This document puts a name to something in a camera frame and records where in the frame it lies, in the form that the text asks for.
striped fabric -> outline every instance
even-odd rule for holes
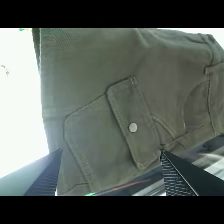
[[[185,180],[162,153],[161,163],[167,196],[196,196]]]

olive green fabric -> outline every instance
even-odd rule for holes
[[[58,194],[126,183],[159,164],[159,149],[221,134],[223,62],[211,35],[40,29],[43,120],[50,151],[64,150]]]

silver snap button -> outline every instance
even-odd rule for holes
[[[137,124],[135,124],[135,123],[131,123],[131,124],[129,125],[129,131],[130,131],[130,132],[134,133],[134,132],[137,131],[137,129],[138,129]]]

